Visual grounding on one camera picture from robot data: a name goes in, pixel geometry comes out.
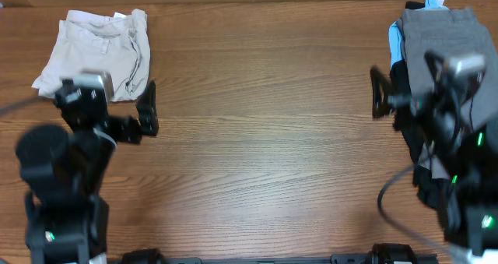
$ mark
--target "folded white cloth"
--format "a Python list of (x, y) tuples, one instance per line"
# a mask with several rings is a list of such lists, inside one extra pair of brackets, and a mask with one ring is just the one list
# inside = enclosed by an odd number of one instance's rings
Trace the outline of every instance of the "folded white cloth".
[(59, 22), (59, 35), (47, 66), (34, 81), (43, 97), (53, 97), (61, 78), (82, 70), (109, 72), (112, 101), (135, 100), (149, 79), (150, 47), (147, 15), (135, 9), (125, 16), (99, 16), (71, 10)]

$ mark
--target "folded gray cloth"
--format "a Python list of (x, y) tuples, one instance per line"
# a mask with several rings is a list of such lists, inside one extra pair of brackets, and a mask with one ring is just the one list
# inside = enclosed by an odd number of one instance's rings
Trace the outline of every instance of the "folded gray cloth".
[[(423, 12), (406, 9), (396, 23), (405, 38), (402, 50), (412, 94), (426, 93), (434, 88), (433, 77), (424, 59), (427, 50), (434, 50), (444, 57), (477, 52), (486, 56), (486, 74), (474, 96), (474, 128), (484, 125), (498, 112), (498, 55), (489, 31), (479, 23), (472, 9)], [(470, 123), (469, 111), (470, 100), (461, 108), (466, 124)], [(426, 148), (423, 148), (420, 157), (426, 156)], [(429, 168), (429, 162), (423, 166)], [(437, 158), (433, 160), (432, 170), (433, 178), (447, 178)]]

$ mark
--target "white shorts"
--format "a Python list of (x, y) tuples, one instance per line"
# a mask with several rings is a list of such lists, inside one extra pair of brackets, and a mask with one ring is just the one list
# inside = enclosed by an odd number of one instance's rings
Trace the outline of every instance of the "white shorts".
[(150, 47), (147, 15), (135, 9), (126, 17), (108, 17), (71, 10), (59, 22), (59, 35), (47, 66), (34, 81), (43, 97), (53, 97), (61, 78), (82, 70), (109, 72), (112, 101), (135, 100), (149, 79)]

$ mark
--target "wooden tabletop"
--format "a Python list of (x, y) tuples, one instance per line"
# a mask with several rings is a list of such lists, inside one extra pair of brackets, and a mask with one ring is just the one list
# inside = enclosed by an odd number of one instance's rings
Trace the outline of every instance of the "wooden tabletop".
[[(498, 33), (498, 0), (472, 6)], [(382, 185), (410, 164), (392, 118), (371, 118), (369, 69), (388, 72), (388, 27), (404, 2), (140, 5), (78, 8), (112, 16), (144, 9), (160, 133), (121, 144), (101, 189), (109, 254), (160, 248), (202, 259), (326, 256), (410, 244), (377, 213)], [(0, 106), (31, 97), (69, 8), (0, 9)], [(137, 115), (130, 103), (111, 114)], [(64, 122), (50, 101), (0, 118), (0, 256), (29, 262), (14, 154), (29, 128)], [(435, 241), (437, 215), (411, 177), (387, 211)], [(442, 262), (448, 258), (442, 255)]]

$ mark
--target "light blue fabric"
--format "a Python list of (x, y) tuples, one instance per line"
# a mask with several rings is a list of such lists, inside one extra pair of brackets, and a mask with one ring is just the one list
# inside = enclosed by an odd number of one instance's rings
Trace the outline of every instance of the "light blue fabric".
[[(417, 11), (431, 10), (431, 9), (449, 10), (448, 7), (437, 4), (437, 0), (426, 0), (426, 7), (418, 9)], [(402, 43), (403, 43), (403, 34), (399, 30), (396, 22), (394, 22), (389, 27), (389, 48), (391, 49), (391, 67), (394, 63), (399, 62), (403, 59)]]

